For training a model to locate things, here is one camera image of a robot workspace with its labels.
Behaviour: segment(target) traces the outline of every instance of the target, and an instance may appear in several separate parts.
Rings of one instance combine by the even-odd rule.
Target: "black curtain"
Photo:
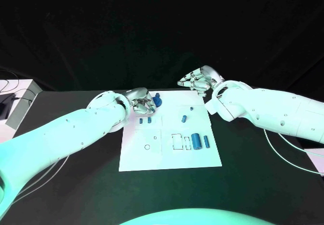
[[[324,101],[308,74],[324,57],[322,0],[5,3],[0,17],[0,68],[44,90],[174,88],[210,65],[226,80]]]

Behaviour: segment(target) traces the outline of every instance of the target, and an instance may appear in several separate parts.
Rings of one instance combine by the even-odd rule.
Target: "black table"
[[[41,92],[16,136],[85,108],[98,93]],[[118,172],[119,130],[69,157],[54,178],[11,206],[0,224],[115,225],[180,208],[230,210],[276,224],[324,223],[319,175],[283,162],[263,130],[246,119],[226,122],[216,114],[210,121],[221,167]],[[282,156],[315,170],[306,154],[278,134],[268,134]],[[295,138],[289,141],[299,146]]]

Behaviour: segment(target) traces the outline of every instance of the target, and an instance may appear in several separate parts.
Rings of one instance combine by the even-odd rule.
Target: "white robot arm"
[[[209,66],[188,73],[177,84],[196,89],[203,97],[204,91],[213,89],[206,108],[226,121],[243,117],[259,128],[324,143],[322,102],[285,91],[252,89],[243,82],[224,81]]]
[[[126,125],[131,107],[139,114],[154,113],[155,104],[145,88],[122,94],[103,92],[86,109],[0,144],[0,219],[31,177]]]

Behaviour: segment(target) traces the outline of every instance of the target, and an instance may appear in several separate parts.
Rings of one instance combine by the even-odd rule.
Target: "white paper sheet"
[[[124,127],[119,171],[221,166],[203,98],[190,90],[151,91],[152,97],[157,92],[161,106],[151,115],[151,123],[147,119],[149,115],[131,112],[129,124]],[[181,122],[183,115],[187,116],[185,123]],[[200,135],[200,150],[193,149],[193,133]],[[174,150],[173,134],[181,135],[181,150]],[[204,135],[210,148],[206,148]]]

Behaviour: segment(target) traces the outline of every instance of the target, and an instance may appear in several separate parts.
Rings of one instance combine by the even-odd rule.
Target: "white cable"
[[[13,203],[11,203],[11,205],[21,199],[21,198],[24,198],[30,193],[33,193],[49,181],[50,181],[50,179],[54,177],[54,175],[59,173],[59,170],[60,170],[60,168],[63,167],[63,165],[65,165],[65,163],[66,163],[66,160],[67,160],[67,158],[69,158],[69,156],[65,158],[65,161],[63,161],[63,164],[60,165],[60,167],[59,167],[59,169],[57,169],[57,171],[54,172],[54,174],[52,175],[52,177],[49,178],[49,180],[33,190],[33,191],[30,191],[26,195],[23,195]]]
[[[309,153],[309,154],[314,154],[315,156],[324,157],[324,155],[319,155],[319,154],[312,153],[312,152],[309,152],[309,151],[306,151],[306,150],[304,150],[304,149],[299,149],[296,146],[293,146],[293,145],[291,144],[291,142],[283,138],[283,136],[282,136],[281,134],[278,134],[278,135],[282,137],[282,139],[285,140],[285,142],[286,142],[295,149],[298,149],[299,151],[304,151],[304,152],[306,152],[306,153]]]
[[[18,193],[18,195],[40,181],[40,179],[46,176],[46,174],[50,172],[50,170],[52,170],[52,168],[54,167],[54,165],[57,164],[57,162],[50,166],[50,168],[49,168],[49,170],[46,171],[46,173],[41,175],[41,177],[37,179],[37,181],[29,186],[29,187],[26,187],[21,191],[20,191],[20,193]]]
[[[270,147],[272,147],[272,149],[273,149],[276,155],[285,160],[286,163],[289,163],[292,166],[295,166],[295,167],[296,167],[298,169],[301,169],[301,170],[305,170],[305,171],[308,171],[308,172],[311,172],[311,173],[324,175],[324,173],[315,172],[315,171],[311,171],[311,170],[306,170],[306,169],[301,168],[299,166],[296,166],[295,164],[292,164],[292,163],[281,156],[281,154],[279,154],[278,151],[275,150],[275,148],[273,148],[273,146],[272,146],[272,144],[270,144],[270,141],[269,141],[269,139],[268,139],[266,132],[265,132],[265,137],[266,137],[266,140],[268,140],[268,142],[269,142],[269,145],[270,145]]]

